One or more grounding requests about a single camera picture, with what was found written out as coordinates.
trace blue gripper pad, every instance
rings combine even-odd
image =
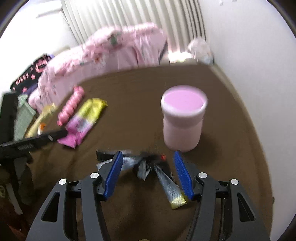
[[[121,152],[119,152],[119,154],[116,156],[116,159],[105,181],[105,191],[103,196],[105,197],[106,200],[109,197],[111,197],[114,192],[114,189],[122,168],[122,164],[123,164],[123,155]]]
[[[194,192],[192,187],[192,179],[186,169],[182,157],[177,151],[174,154],[174,163],[185,195],[190,200],[193,200]]]

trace white plastic bag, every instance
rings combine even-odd
[[[203,38],[192,40],[188,45],[188,50],[197,61],[201,61],[204,64],[213,64],[213,55],[210,47]]]

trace pink blanket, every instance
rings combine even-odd
[[[167,35],[153,23],[99,29],[85,44],[60,53],[47,64],[28,102],[41,113],[50,103],[60,105],[73,86],[86,79],[158,66],[166,42]]]

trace pink cylindrical container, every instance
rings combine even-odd
[[[187,152],[196,147],[206,107],[207,96],[192,86],[174,86],[163,94],[163,139],[168,148]]]

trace pink snack package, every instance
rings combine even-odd
[[[68,135],[58,139],[58,143],[72,148],[80,145],[106,106],[107,102],[105,100],[99,98],[88,99],[66,125]]]

